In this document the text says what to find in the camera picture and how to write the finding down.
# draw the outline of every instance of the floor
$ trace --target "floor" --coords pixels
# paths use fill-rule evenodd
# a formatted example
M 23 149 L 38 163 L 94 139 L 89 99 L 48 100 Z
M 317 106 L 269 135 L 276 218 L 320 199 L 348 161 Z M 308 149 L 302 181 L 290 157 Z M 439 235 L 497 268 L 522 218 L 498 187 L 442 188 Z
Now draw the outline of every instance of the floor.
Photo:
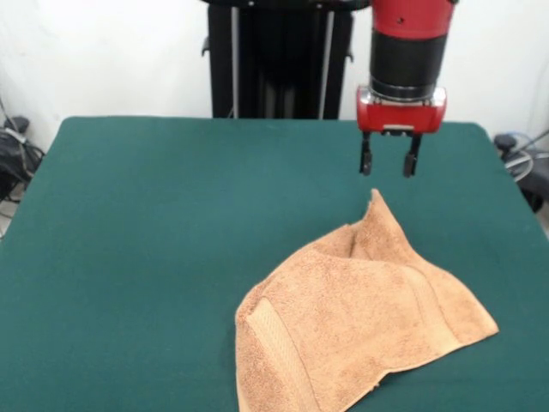
M 3 238 L 11 223 L 11 216 L 17 211 L 17 205 L 9 202 L 0 203 L 0 239 Z M 541 226 L 549 239 L 549 203 L 546 203 L 537 214 Z

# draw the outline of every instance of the table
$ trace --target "table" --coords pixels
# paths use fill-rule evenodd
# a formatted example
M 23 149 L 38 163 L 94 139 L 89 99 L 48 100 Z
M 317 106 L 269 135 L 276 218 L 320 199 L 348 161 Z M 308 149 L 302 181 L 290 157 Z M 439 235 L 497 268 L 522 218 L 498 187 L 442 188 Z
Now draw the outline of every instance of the table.
M 233 316 L 381 190 L 412 245 L 501 333 L 390 375 L 357 411 L 546 410 L 549 245 L 474 124 L 373 138 L 352 122 L 70 118 L 0 246 L 0 410 L 235 411 Z

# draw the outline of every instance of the white wall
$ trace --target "white wall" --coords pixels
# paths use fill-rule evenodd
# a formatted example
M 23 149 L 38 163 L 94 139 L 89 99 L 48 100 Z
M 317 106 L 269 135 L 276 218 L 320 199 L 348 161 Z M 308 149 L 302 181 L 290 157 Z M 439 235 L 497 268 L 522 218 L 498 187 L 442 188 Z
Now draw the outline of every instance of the white wall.
M 0 10 L 0 93 L 44 147 L 76 114 L 211 114 L 198 0 L 0 0 Z M 548 13 L 545 0 L 460 1 L 440 78 L 448 120 L 490 134 L 549 126 Z M 370 10 L 358 13 L 342 118 L 354 118 L 366 81 L 370 30 Z

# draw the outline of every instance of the towel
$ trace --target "towel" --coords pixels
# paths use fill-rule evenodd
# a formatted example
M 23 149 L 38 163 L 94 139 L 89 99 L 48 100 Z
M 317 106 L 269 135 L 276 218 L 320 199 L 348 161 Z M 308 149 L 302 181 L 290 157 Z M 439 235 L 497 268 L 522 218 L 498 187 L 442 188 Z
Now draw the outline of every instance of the towel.
M 378 191 L 365 218 L 306 245 L 236 313 L 240 412 L 340 412 L 388 373 L 498 332 L 473 294 L 409 245 Z

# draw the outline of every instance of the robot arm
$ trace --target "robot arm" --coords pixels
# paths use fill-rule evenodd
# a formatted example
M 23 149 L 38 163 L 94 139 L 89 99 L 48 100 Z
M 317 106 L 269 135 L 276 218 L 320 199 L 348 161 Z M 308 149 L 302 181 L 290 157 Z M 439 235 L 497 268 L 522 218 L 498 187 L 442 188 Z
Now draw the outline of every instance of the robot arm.
M 371 1 L 370 84 L 359 87 L 357 93 L 363 174 L 371 172 L 372 132 L 410 136 L 404 175 L 415 174 L 421 137 L 439 129 L 446 110 L 446 92 L 437 88 L 437 79 L 457 2 Z

